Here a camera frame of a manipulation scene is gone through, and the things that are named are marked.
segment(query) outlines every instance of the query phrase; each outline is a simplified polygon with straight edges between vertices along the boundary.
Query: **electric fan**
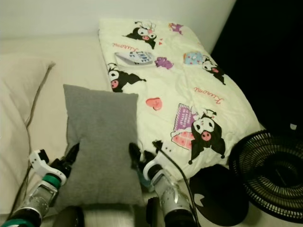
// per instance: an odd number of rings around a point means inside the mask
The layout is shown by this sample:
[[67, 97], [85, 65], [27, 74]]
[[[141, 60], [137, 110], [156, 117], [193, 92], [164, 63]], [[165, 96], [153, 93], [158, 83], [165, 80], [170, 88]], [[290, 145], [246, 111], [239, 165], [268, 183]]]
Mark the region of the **electric fan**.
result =
[[250, 201], [277, 218], [303, 223], [303, 140], [298, 134], [251, 134], [237, 143], [230, 170]]

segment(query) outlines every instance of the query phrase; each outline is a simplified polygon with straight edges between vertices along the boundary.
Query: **kuromi print blanket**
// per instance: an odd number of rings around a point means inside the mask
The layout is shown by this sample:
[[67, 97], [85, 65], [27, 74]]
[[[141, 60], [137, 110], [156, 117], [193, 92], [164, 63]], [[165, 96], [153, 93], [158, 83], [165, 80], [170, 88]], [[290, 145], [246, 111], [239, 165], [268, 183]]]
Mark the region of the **kuromi print blanket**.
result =
[[[174, 22], [102, 19], [99, 39], [112, 90], [139, 95], [139, 147], [156, 152], [152, 142], [161, 140], [162, 150], [187, 177], [204, 167], [225, 165], [232, 147], [260, 130], [245, 95], [188, 27]], [[153, 57], [153, 61], [129, 64], [118, 55], [130, 61], [136, 55], [142, 62]], [[156, 160], [181, 179], [163, 155]]]

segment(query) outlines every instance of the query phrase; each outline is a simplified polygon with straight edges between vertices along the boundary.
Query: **cushion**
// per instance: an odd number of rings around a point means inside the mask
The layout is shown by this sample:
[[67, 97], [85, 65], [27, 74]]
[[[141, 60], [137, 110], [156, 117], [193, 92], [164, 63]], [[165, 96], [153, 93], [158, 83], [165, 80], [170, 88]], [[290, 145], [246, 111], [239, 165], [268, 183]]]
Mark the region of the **cushion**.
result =
[[130, 142], [137, 142], [138, 95], [64, 85], [68, 114], [67, 151], [80, 149], [55, 207], [97, 203], [142, 204], [137, 174], [131, 169]]
[[24, 54], [0, 55], [0, 214], [10, 212], [26, 173], [27, 124], [37, 91], [53, 65]]

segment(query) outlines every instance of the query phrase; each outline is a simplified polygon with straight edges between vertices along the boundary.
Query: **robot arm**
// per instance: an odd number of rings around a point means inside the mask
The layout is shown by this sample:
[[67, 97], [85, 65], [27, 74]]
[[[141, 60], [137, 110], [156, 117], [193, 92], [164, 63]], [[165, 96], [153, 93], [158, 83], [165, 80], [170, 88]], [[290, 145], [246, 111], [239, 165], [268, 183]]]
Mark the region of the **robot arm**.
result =
[[160, 207], [164, 216], [166, 227], [197, 227], [187, 196], [181, 192], [178, 185], [173, 182], [169, 174], [158, 164], [151, 153], [145, 151], [149, 157], [140, 162], [141, 152], [136, 144], [129, 145], [132, 158], [132, 167], [140, 171], [146, 180], [153, 185], [160, 200]]
[[47, 164], [48, 157], [44, 150], [32, 152], [30, 163], [34, 171], [43, 178], [1, 227], [39, 227], [42, 218], [53, 206], [59, 188], [69, 177], [78, 151], [79, 144], [76, 144], [66, 157], [56, 159], [50, 166]]

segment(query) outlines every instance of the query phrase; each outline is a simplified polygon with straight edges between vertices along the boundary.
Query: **bed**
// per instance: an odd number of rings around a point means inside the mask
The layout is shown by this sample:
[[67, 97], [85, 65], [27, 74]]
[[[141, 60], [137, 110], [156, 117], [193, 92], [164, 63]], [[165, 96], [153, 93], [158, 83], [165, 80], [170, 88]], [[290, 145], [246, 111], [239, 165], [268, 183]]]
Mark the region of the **bed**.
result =
[[[61, 157], [67, 145], [67, 113], [62, 84], [95, 90], [112, 90], [108, 79], [108, 65], [104, 60], [98, 35], [60, 35], [2, 40], [1, 42], [1, 53], [26, 52], [51, 59], [56, 63], [39, 90], [28, 132], [31, 148], [44, 148], [50, 160]], [[30, 176], [29, 188], [38, 179], [36, 175]], [[248, 219], [252, 219], [258, 212], [253, 209]], [[51, 226], [52, 215], [55, 213], [55, 210], [50, 211], [50, 217], [45, 219], [43, 226]], [[5, 217], [5, 214], [1, 214], [1, 223]], [[134, 226], [135, 222], [134, 210], [130, 207], [114, 212], [111, 210], [89, 211], [85, 212], [85, 217], [87, 226], [98, 226], [98, 223], [107, 223], [109, 226]], [[199, 218], [202, 225], [206, 223], [211, 225], [201, 215]], [[262, 216], [264, 224], [269, 223], [271, 219], [268, 215]]]

